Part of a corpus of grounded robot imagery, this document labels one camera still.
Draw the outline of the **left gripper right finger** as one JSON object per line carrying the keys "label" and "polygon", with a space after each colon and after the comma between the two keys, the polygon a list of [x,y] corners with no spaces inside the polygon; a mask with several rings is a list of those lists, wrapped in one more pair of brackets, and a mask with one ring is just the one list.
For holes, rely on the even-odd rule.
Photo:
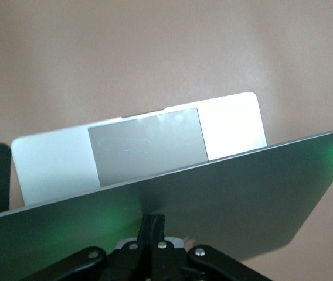
{"label": "left gripper right finger", "polygon": [[165,239],[165,216],[148,216],[152,280],[269,280],[208,245],[186,251]]}

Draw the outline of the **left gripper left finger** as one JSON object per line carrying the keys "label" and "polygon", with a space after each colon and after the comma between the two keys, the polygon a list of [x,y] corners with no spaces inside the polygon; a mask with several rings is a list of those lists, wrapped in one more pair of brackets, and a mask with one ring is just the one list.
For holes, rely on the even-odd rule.
{"label": "left gripper left finger", "polygon": [[144,215],[137,239],[107,254],[97,246],[75,252],[34,274],[35,280],[151,280],[154,216]]}

